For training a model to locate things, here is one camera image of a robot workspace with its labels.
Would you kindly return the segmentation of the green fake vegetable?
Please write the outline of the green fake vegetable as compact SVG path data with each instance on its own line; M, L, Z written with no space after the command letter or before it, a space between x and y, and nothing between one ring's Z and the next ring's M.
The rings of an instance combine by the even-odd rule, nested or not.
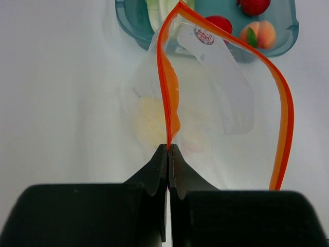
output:
M156 32L179 0L146 0L145 2L151 27Z

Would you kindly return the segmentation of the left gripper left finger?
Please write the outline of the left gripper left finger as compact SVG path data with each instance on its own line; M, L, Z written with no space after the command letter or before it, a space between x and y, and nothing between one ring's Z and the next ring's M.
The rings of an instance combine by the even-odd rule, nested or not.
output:
M3 227L1 246L161 246L167 163L160 145L123 183L30 186Z

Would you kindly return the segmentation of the clear zip top bag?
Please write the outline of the clear zip top bag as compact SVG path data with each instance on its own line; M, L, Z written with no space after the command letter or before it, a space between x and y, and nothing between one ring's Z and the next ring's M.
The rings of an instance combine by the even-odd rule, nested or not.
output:
M137 157L176 144L220 189L282 186L294 134L290 88L254 47L179 1L119 91L120 119Z

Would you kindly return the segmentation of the red fake pepper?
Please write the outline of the red fake pepper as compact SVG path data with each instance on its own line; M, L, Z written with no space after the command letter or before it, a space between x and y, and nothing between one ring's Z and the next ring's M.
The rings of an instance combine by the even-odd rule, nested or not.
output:
M237 0L242 12L247 16L258 16L270 6L271 0Z

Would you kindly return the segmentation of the fake strawberry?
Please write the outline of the fake strawberry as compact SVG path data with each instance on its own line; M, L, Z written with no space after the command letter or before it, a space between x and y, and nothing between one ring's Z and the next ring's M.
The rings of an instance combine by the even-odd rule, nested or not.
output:
M220 15L212 15L212 16L205 17L205 19L208 22L212 23L213 25L226 31L227 33L232 34L233 26L227 18L220 16Z

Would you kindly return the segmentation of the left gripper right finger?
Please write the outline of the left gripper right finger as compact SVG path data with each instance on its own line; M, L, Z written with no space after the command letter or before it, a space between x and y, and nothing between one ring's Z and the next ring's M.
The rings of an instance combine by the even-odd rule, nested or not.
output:
M217 189L177 145L168 152L168 188L173 246L328 246L304 195Z

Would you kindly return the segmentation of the fake peach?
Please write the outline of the fake peach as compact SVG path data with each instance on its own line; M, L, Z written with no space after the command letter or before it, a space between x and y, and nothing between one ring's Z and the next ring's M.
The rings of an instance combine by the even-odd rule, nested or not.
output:
M269 21L255 21L241 30L239 39L254 48L272 49L276 43L277 34Z

